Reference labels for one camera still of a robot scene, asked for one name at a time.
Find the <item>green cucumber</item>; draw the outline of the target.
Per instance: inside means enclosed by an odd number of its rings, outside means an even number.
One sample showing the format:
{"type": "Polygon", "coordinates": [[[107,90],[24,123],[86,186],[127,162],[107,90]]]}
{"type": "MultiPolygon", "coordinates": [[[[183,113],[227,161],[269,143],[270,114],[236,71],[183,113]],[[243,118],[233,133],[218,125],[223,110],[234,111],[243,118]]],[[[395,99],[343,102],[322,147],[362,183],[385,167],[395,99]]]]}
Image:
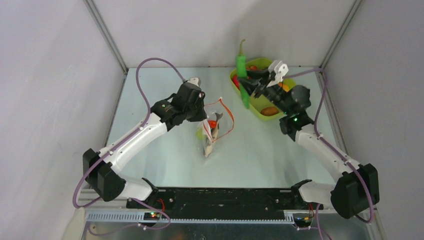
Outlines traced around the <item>green cucumber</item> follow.
{"type": "Polygon", "coordinates": [[[237,74],[237,81],[239,82],[239,91],[240,91],[240,97],[243,103],[243,106],[246,109],[250,108],[250,96],[248,95],[247,91],[242,85],[241,79],[247,79],[248,74],[246,70],[246,56],[243,51],[243,43],[245,42],[245,39],[242,39],[239,44],[239,50],[238,54],[235,57],[235,65],[236,65],[236,74],[237,74]]]}

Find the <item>green pear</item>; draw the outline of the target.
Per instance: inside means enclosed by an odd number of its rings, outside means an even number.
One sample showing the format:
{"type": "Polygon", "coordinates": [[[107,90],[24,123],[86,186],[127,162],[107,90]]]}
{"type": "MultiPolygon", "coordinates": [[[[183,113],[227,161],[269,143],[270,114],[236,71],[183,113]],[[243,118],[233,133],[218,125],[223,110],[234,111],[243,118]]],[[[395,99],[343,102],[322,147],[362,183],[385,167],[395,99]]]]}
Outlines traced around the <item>green pear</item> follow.
{"type": "Polygon", "coordinates": [[[196,130],[195,136],[199,139],[199,140],[203,140],[203,129],[201,127],[199,127],[196,130]]]}

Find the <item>clear zip bag orange zipper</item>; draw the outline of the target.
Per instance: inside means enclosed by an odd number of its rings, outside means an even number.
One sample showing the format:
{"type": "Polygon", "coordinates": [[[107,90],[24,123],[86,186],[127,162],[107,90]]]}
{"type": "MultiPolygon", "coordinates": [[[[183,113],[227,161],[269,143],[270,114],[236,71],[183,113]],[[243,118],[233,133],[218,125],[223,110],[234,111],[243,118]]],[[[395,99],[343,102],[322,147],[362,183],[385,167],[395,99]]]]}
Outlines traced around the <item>clear zip bag orange zipper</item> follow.
{"type": "Polygon", "coordinates": [[[234,129],[235,118],[222,97],[206,104],[204,110],[207,118],[197,125],[195,136],[200,140],[203,156],[208,158],[217,142],[234,129]]]}

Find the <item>orange yellow mango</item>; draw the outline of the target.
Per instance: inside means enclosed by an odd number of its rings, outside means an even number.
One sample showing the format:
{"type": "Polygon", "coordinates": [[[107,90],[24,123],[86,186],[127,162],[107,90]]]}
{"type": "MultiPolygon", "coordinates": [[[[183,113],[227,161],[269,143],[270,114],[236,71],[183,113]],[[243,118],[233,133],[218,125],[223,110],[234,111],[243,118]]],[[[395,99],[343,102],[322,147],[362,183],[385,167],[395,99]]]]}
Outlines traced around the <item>orange yellow mango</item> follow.
{"type": "Polygon", "coordinates": [[[278,85],[285,91],[285,92],[289,92],[290,91],[290,86],[287,85],[286,83],[283,82],[279,82],[278,85]]]}

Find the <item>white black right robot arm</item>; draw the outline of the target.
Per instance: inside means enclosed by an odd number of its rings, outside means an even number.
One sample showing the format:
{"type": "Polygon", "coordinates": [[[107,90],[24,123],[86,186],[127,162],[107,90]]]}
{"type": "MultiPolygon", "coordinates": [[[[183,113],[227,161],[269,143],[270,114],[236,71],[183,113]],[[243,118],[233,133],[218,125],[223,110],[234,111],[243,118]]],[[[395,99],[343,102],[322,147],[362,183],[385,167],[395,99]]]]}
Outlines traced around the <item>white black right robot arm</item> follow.
{"type": "Polygon", "coordinates": [[[359,220],[370,224],[375,217],[374,205],[380,201],[378,171],[370,163],[363,165],[349,157],[323,137],[306,112],[311,106],[310,89],[296,85],[285,91],[278,85],[270,86],[267,78],[237,80],[245,100],[263,96],[285,113],[279,120],[281,132],[319,160],[334,180],[333,184],[303,181],[295,186],[291,204],[297,209],[310,203],[330,206],[345,219],[369,210],[369,219],[359,220]]]}

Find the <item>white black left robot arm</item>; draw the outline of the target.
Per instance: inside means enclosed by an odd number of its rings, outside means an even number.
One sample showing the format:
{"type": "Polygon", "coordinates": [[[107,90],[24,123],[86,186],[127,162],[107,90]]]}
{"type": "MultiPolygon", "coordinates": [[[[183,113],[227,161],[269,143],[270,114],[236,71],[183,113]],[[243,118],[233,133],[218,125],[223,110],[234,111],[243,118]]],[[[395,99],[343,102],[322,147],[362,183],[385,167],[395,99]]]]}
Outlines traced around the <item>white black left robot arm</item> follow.
{"type": "Polygon", "coordinates": [[[143,148],[184,121],[202,122],[205,93],[197,77],[180,85],[177,93],[156,102],[147,117],[114,143],[99,151],[88,149],[82,156],[84,180],[104,202],[137,199],[145,208],[158,202],[154,185],[147,179],[125,176],[122,170],[143,148]]]}

